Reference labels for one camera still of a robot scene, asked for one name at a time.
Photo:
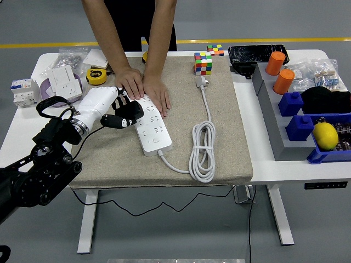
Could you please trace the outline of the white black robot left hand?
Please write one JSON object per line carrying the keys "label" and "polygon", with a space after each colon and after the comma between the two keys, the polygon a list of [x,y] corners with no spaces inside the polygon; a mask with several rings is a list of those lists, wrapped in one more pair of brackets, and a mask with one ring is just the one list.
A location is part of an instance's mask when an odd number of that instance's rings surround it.
{"label": "white black robot left hand", "polygon": [[136,124],[144,115],[141,104],[130,100],[127,92],[118,87],[92,88],[77,112],[72,124],[82,134],[91,132],[96,121],[104,127],[123,129]]}

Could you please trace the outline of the person's left hand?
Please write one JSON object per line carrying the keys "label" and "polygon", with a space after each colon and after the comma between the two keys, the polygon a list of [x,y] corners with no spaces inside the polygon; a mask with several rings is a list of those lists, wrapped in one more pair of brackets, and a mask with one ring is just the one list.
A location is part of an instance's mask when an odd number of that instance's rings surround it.
{"label": "person's left hand", "polygon": [[167,111],[171,109],[171,102],[167,87],[161,77],[144,75],[143,89],[158,109],[161,117],[167,117]]}

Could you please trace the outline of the person's right hand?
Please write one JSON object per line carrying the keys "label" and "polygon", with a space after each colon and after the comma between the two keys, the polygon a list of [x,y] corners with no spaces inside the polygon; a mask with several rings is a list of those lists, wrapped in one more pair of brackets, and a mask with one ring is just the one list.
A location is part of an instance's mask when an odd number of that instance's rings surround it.
{"label": "person's right hand", "polygon": [[141,99],[144,96],[144,89],[140,71],[130,66],[114,70],[115,86],[123,88],[131,99]]}

